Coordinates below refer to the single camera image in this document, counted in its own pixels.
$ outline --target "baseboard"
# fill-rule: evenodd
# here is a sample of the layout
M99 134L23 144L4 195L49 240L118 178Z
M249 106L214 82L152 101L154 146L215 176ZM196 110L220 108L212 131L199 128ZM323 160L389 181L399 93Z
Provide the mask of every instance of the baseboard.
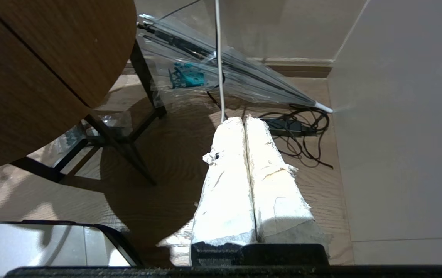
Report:
M251 58L267 65L286 77L327 78L332 70L331 59L306 58ZM130 61L127 62L123 74L135 74Z

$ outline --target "tangled cord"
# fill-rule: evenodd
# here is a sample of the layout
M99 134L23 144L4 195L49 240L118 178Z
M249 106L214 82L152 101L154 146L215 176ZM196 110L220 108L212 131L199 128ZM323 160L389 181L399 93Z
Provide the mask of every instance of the tangled cord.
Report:
M315 108L315 107L307 107L307 106L301 106L301 105L297 105L297 104L290 104L290 107L295 109L295 111L292 111L290 113L279 113L279 112L269 112L269 113L265 113L261 116L259 116L259 118L263 118L263 117L267 117L270 115L280 115L279 117L277 117L276 119L279 120L284 120L285 121L285 126L281 126L281 128L285 129L288 134L290 134L290 137L288 137L288 140L285 140L288 148L293 148L293 146L290 144L289 139L292 139L296 144L298 149L295 150L295 148L293 148L294 153L287 153L285 151L279 150L280 153L284 153L285 155L291 156L291 157L297 157L297 158L301 158L302 155L306 158L308 158L309 160L313 160L315 162L317 162L317 164L313 165L313 166L309 166L306 165L307 167L317 167L319 164L325 165L331 169L334 169L334 167L330 164L327 164L325 162L322 162L320 160L321 155L322 155L322 150L321 150L321 141L322 141L322 137L324 135L324 133L327 131L327 128L329 128L329 116L326 112L324 112L321 109ZM312 117L314 118L314 122L311 124L309 122L309 120L307 120L306 118L304 118L304 120L306 122L301 122L298 121L296 115L303 113L303 112L310 112L312 114ZM291 130L289 130L288 128L288 121L292 120L292 121L296 121L296 122L300 122L302 124L302 126L304 128L306 128L306 132L305 134L302 134L302 143L298 142L296 136L291 132ZM325 120L325 124L323 127L319 128L319 123ZM318 139L318 143L317 143L317 155L313 155L312 153L309 152L309 150L307 149L307 143L305 141L305 137L309 136L309 135L317 135L319 137Z

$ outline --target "power adapter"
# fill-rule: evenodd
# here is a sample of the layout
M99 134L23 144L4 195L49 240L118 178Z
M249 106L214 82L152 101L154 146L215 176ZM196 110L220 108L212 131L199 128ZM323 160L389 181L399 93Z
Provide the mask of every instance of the power adapter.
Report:
M271 135L273 136L302 137L317 135L316 131L302 125L302 122L300 121L295 121L292 119L283 120L280 118L260 119L268 125L269 132L271 132Z

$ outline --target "round tabletop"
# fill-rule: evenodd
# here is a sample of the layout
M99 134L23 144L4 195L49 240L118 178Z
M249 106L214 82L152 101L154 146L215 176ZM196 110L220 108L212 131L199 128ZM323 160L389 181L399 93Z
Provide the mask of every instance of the round tabletop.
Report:
M133 0L0 1L0 166L76 125L120 76Z

